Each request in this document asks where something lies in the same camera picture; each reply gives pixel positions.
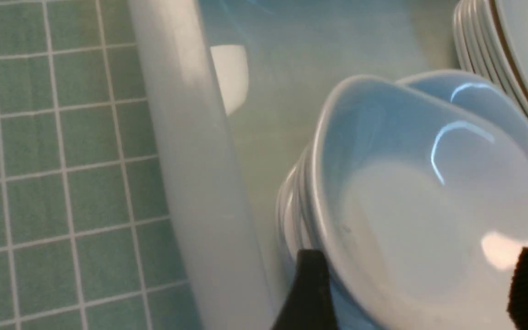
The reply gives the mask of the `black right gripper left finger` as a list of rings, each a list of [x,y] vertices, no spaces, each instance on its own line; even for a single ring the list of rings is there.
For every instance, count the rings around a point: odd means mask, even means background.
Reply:
[[[273,330],[336,330],[338,322],[330,291],[325,255],[300,249],[291,290],[272,326]]]

